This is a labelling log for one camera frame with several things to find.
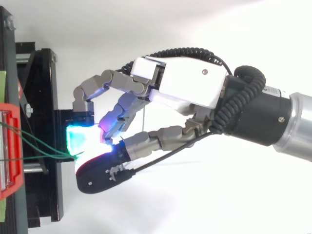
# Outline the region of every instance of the translucent object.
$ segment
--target translucent object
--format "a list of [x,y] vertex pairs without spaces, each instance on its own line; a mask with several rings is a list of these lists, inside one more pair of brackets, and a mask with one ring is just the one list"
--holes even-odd
[[112,151],[111,145],[100,142],[100,128],[96,125],[91,127],[68,126],[66,141],[70,155],[83,152],[76,161],[76,171],[85,162]]
[[[7,123],[8,111],[0,111],[0,122]],[[7,129],[0,125],[0,160],[8,159],[8,136]],[[0,184],[1,191],[11,184],[9,161],[0,161]]]

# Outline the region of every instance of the robotic hand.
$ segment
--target robotic hand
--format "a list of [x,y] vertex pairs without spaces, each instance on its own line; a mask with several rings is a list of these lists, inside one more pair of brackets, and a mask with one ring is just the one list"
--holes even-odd
[[[265,83],[258,69],[241,66],[233,76],[222,59],[198,48],[137,58],[121,70],[106,70],[84,81],[74,90],[73,111],[78,125],[94,125],[91,99],[109,87],[125,92],[99,123],[101,140],[106,143],[125,132],[136,112],[151,101],[194,116],[185,127],[135,134],[114,145],[111,152],[86,162],[76,173],[78,188],[88,194],[107,190],[213,134],[273,145],[278,152],[311,161],[312,97],[300,93],[289,96]],[[170,152],[135,170],[122,165],[156,150]]]

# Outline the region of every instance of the white wall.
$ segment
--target white wall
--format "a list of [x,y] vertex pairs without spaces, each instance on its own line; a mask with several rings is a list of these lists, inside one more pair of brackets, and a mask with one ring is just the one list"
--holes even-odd
[[[58,54],[59,108],[71,108],[73,89],[94,74],[180,46],[207,48],[232,70],[252,65],[266,75],[268,85],[312,95],[307,0],[0,3],[19,21],[17,41],[36,41],[38,48]],[[97,119],[118,96],[110,90],[96,100]],[[126,136],[140,131],[141,116]],[[184,120],[152,103],[146,130]],[[62,169],[65,216],[59,223],[42,220],[45,225],[30,233],[312,233],[312,164],[272,147],[212,136],[96,195],[78,191],[73,164]]]

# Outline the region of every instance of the coiled cable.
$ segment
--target coiled cable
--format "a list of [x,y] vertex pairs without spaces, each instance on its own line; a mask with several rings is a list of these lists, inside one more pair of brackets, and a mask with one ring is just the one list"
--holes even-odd
[[244,106],[255,99],[265,87],[266,79],[263,73],[254,67],[237,67],[234,76],[242,79],[247,84],[241,92],[230,98],[215,115],[209,127],[209,130],[215,134],[223,134],[230,121],[243,110]]
[[[209,50],[205,50],[202,48],[177,48],[177,49],[170,49],[170,50],[163,50],[157,53],[153,53],[149,55],[150,57],[156,58],[171,58],[171,57],[189,57],[194,59],[200,59],[205,62],[210,62],[216,65],[223,65],[224,68],[227,70],[229,75],[232,75],[231,70],[229,69],[228,65],[218,56],[214,55],[213,52]],[[120,70],[125,75],[131,74],[131,69],[133,66],[133,61],[124,65]]]

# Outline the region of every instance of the red clamp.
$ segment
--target red clamp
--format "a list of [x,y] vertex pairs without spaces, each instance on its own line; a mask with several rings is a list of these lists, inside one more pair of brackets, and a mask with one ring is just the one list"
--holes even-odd
[[[20,108],[0,103],[0,121],[20,128]],[[0,159],[22,158],[21,138],[0,125]],[[0,200],[16,192],[23,184],[22,160],[0,161]]]

